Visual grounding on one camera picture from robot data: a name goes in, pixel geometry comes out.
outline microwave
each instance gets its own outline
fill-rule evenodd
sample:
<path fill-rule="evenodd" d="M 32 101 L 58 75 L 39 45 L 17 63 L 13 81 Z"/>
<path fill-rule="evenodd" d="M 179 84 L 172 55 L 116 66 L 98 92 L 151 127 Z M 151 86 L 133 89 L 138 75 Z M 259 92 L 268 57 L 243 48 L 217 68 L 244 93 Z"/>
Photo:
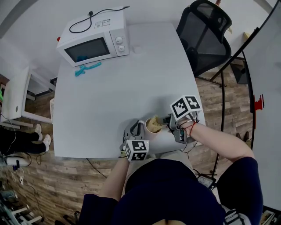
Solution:
<path fill-rule="evenodd" d="M 104 11 L 91 18 L 91 27 L 82 33 L 71 33 L 69 28 L 89 16 L 70 21 L 57 45 L 58 52 L 72 66 L 129 54 L 129 39 L 124 10 Z M 87 19 L 71 28 L 73 32 L 84 31 L 90 26 Z"/>

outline microwave window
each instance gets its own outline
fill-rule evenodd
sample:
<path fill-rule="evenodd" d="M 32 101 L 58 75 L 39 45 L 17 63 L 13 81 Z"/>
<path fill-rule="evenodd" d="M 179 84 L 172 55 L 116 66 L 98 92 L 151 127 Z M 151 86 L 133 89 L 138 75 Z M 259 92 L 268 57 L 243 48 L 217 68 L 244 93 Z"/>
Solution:
<path fill-rule="evenodd" d="M 74 62 L 109 54 L 104 38 L 97 38 L 65 49 Z"/>

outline white sneaker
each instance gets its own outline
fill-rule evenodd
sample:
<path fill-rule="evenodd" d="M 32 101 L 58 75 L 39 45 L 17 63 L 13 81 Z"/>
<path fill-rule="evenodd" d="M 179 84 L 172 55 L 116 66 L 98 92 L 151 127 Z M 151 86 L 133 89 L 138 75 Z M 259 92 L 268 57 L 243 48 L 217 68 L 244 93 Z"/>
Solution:
<path fill-rule="evenodd" d="M 50 146 L 50 144 L 51 144 L 51 141 L 52 141 L 51 136 L 47 134 L 47 135 L 45 136 L 44 140 L 43 140 L 43 143 L 44 143 L 45 146 L 46 146 L 46 152 L 49 151 L 49 146 Z"/>
<path fill-rule="evenodd" d="M 42 135 L 42 127 L 40 124 L 36 124 L 35 133 L 39 134 L 38 141 L 42 141 L 43 135 Z"/>

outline sleeve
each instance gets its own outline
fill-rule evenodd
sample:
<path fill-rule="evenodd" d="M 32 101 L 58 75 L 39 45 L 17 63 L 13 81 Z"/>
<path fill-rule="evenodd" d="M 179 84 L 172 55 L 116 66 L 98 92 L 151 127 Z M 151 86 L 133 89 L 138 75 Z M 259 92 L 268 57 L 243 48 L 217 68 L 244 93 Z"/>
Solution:
<path fill-rule="evenodd" d="M 246 215 L 257 225 L 263 211 L 263 195 L 259 181 L 258 163 L 245 157 L 235 161 L 217 182 L 222 205 Z"/>
<path fill-rule="evenodd" d="M 110 223 L 117 201 L 112 198 L 102 198 L 93 194 L 86 194 L 79 217 L 79 225 Z"/>

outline white table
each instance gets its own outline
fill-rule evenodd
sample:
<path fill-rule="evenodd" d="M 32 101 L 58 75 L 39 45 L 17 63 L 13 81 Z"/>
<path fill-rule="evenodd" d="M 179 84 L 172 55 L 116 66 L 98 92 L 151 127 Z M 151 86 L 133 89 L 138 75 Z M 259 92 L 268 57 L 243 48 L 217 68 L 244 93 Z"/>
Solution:
<path fill-rule="evenodd" d="M 32 120 L 37 120 L 45 123 L 52 123 L 50 118 L 38 116 L 25 111 L 26 98 L 35 100 L 34 97 L 27 95 L 30 79 L 33 79 L 34 81 L 44 85 L 47 88 L 55 90 L 54 85 L 39 76 L 34 71 L 30 70 L 29 67 L 26 67 L 24 70 L 22 70 L 20 74 L 14 76 L 5 86 L 1 112 L 1 114 L 5 118 L 1 115 L 0 125 L 10 127 L 10 123 L 7 121 L 7 119 L 9 119 L 11 123 L 16 125 L 33 127 L 33 124 L 14 120 L 20 117 L 26 117 Z"/>
<path fill-rule="evenodd" d="M 172 24 L 140 24 L 128 29 L 128 56 L 103 60 L 101 66 L 79 77 L 74 76 L 79 68 L 62 60 L 54 100 L 55 156 L 116 158 L 131 119 L 166 116 L 171 113 L 169 105 L 184 94 L 194 94 L 200 100 L 188 58 Z M 203 112 L 198 118 L 205 124 Z M 149 152 L 184 147 L 164 129 L 150 142 Z"/>

